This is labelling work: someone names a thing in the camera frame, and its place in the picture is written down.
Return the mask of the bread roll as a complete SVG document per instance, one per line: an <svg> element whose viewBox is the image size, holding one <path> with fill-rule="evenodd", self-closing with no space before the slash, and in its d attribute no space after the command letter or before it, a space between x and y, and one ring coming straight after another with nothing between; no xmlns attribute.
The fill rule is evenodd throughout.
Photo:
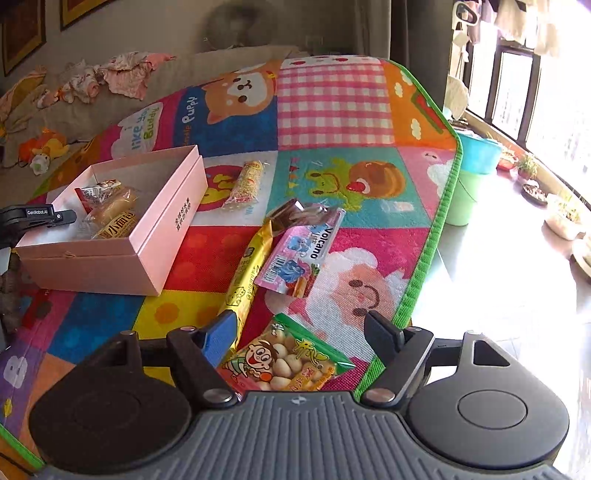
<svg viewBox="0 0 591 480"><path fill-rule="evenodd" d="M138 193L131 187L118 189L108 197L102 204L95 207L84 219L88 225L100 229L105 227L118 215L131 211L138 199Z"/></svg>
<svg viewBox="0 0 591 480"><path fill-rule="evenodd" d="M92 239L117 239L130 235L137 225L137 216L127 210L114 217L107 225L95 233Z"/></svg>

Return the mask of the marshmallow candy bag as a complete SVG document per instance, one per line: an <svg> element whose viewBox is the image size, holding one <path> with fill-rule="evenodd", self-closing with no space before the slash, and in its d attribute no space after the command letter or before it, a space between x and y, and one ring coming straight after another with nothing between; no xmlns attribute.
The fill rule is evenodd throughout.
<svg viewBox="0 0 591 480"><path fill-rule="evenodd" d="M105 203L112 195L122 188L119 180L110 179L98 182L92 186L75 188L74 191L86 213Z"/></svg>

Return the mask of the red gold framed picture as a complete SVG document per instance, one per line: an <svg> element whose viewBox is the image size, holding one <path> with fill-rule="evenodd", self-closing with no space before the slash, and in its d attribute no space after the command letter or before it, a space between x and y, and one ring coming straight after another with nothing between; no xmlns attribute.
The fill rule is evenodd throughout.
<svg viewBox="0 0 591 480"><path fill-rule="evenodd" d="M7 77L45 44L45 2L6 1L1 6L1 57Z"/></svg>

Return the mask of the pink cardboard box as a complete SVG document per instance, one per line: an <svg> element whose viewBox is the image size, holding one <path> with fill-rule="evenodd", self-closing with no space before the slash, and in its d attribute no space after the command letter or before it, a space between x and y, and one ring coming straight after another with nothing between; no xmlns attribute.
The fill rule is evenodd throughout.
<svg viewBox="0 0 591 480"><path fill-rule="evenodd" d="M206 188L197 146L92 165L52 202L75 221L27 232L16 252L43 289L157 296Z"/></svg>

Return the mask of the colourful cartoon play mat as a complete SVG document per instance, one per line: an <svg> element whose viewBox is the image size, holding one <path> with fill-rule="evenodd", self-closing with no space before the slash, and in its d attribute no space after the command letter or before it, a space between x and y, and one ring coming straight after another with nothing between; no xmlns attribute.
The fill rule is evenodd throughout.
<svg viewBox="0 0 591 480"><path fill-rule="evenodd" d="M110 121L25 196L78 220L13 252L1 311L1 448L42 462L35 402L122 330L156 339L238 314L235 351L287 316L349 360L325 389L361 395L383 370L378 311L411 320L456 187L458 134L407 68L368 56L264 60Z"/></svg>

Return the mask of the pink yellow cushion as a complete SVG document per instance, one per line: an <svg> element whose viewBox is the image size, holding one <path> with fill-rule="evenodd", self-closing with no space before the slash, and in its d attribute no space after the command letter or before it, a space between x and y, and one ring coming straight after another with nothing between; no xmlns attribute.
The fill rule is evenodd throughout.
<svg viewBox="0 0 591 480"><path fill-rule="evenodd" d="M11 112L18 107L23 100L34 91L47 74L47 69L43 66L38 66L24 77L18 80L2 97L0 100L0 121L4 123Z"/></svg>

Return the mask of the sesame snack bar packet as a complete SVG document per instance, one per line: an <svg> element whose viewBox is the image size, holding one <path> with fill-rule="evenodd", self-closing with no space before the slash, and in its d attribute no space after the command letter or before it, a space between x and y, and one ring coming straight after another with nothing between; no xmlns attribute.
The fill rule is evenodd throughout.
<svg viewBox="0 0 591 480"><path fill-rule="evenodd" d="M232 187L228 199L222 205L223 209L246 208L256 204L263 175L267 163L260 160L249 160L242 166L242 171Z"/></svg>

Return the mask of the grey neck pillow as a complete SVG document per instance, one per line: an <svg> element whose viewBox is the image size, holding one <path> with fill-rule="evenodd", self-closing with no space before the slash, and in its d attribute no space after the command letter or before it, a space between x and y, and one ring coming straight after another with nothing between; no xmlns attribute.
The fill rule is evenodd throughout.
<svg viewBox="0 0 591 480"><path fill-rule="evenodd" d="M232 1L215 7L204 26L204 44L211 50L255 47L267 42L263 9Z"/></svg>

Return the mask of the blue plastic bucket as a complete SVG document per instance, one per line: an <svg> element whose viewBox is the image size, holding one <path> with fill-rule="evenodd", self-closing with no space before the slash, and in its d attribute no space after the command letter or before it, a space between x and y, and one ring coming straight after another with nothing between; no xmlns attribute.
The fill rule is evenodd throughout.
<svg viewBox="0 0 591 480"><path fill-rule="evenodd" d="M472 174L492 174L501 159L503 146L495 140L467 132L458 135L463 148L461 169Z"/></svg>

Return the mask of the yellow long snack bar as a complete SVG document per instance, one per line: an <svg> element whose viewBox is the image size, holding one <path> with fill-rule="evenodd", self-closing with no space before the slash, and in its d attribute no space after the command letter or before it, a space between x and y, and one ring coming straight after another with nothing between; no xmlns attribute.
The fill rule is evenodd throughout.
<svg viewBox="0 0 591 480"><path fill-rule="evenodd" d="M219 309L219 313L230 311L235 314L235 337L230 343L230 352L238 350L238 343L256 296L257 286L254 281L266 263L266 259L269 258L271 246L273 246L273 223L267 220L243 252Z"/></svg>

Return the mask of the brown spiral candy packet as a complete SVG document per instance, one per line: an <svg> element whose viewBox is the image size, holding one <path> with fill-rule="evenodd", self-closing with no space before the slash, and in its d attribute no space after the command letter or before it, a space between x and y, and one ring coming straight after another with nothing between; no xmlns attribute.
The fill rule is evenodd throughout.
<svg viewBox="0 0 591 480"><path fill-rule="evenodd" d="M273 237L279 237L290 227L314 224L327 211L328 207L322 203L303 203L297 198L291 198L270 211L264 221L270 221Z"/></svg>

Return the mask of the orange yellow plush toy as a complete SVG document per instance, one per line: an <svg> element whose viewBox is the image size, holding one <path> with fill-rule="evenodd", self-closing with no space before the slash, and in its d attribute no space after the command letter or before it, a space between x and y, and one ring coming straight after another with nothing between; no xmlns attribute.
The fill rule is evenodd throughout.
<svg viewBox="0 0 591 480"><path fill-rule="evenodd" d="M40 176L49 170L53 160L68 152L66 137L44 128L39 136L19 145L18 162L20 165L29 166L36 176Z"/></svg>

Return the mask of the green plastic bucket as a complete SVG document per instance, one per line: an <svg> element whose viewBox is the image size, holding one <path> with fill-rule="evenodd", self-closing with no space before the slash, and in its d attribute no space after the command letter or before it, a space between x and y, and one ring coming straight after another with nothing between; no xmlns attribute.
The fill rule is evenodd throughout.
<svg viewBox="0 0 591 480"><path fill-rule="evenodd" d="M469 224L472 210L477 203L479 189L485 178L485 175L460 171L447 214L447 224L456 227Z"/></svg>

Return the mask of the cartoon biscuit ball bag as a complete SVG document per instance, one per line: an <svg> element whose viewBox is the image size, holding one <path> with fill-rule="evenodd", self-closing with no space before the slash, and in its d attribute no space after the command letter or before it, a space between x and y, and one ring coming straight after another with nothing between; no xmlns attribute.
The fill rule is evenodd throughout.
<svg viewBox="0 0 591 480"><path fill-rule="evenodd" d="M277 314L262 334L229 355L218 373L236 393L314 392L355 364L310 330Z"/></svg>

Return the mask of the pink Volcano snack packet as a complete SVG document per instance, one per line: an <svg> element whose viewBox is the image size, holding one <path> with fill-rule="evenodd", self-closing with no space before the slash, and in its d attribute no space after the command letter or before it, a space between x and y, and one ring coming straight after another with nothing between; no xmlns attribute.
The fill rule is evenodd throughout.
<svg viewBox="0 0 591 480"><path fill-rule="evenodd" d="M311 225L290 227L256 277L256 286L293 298L307 298L320 275L346 210L327 206L328 211Z"/></svg>

